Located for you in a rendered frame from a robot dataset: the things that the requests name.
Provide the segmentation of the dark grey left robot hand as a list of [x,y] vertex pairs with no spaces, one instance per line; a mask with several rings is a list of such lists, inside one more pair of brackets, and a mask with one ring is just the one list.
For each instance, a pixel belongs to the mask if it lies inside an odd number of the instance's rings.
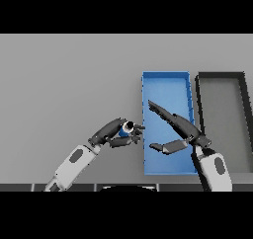
[[112,148],[127,146],[131,143],[138,143],[140,141],[140,135],[144,130],[143,125],[139,125],[133,122],[133,132],[128,137],[119,137],[119,131],[121,125],[126,122],[131,121],[127,119],[114,119],[104,125],[101,129],[95,132],[89,139],[88,142],[93,146],[104,145],[109,143]]

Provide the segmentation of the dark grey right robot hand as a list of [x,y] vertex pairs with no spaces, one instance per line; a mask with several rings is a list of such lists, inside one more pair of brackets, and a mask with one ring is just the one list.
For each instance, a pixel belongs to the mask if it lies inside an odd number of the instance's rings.
[[181,136],[181,139],[170,141],[164,144],[150,143],[149,147],[170,155],[180,150],[186,149],[188,145],[200,146],[203,149],[208,149],[211,146],[211,140],[208,139],[196,126],[189,120],[177,114],[171,114],[161,106],[152,101],[148,101],[149,109],[156,112],[163,120]]

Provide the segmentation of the blue pipe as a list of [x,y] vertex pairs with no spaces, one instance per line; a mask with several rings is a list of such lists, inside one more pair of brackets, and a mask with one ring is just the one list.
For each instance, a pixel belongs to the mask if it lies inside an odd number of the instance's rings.
[[133,122],[126,121],[121,125],[119,137],[128,137],[133,132]]

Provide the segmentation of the blue bin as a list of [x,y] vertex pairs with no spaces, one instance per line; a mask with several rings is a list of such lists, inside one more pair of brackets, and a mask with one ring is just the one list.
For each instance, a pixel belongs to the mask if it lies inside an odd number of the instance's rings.
[[151,101],[195,123],[190,73],[188,71],[143,71],[142,124],[144,174],[146,176],[196,175],[191,153],[192,146],[165,155],[149,147],[151,143],[165,144],[181,136],[160,116],[148,107]]

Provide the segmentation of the dark grey bin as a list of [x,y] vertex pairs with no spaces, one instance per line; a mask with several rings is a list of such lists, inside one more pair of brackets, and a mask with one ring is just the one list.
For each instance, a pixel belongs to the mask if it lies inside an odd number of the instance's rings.
[[253,115],[245,73],[199,72],[195,78],[201,130],[230,173],[253,173]]

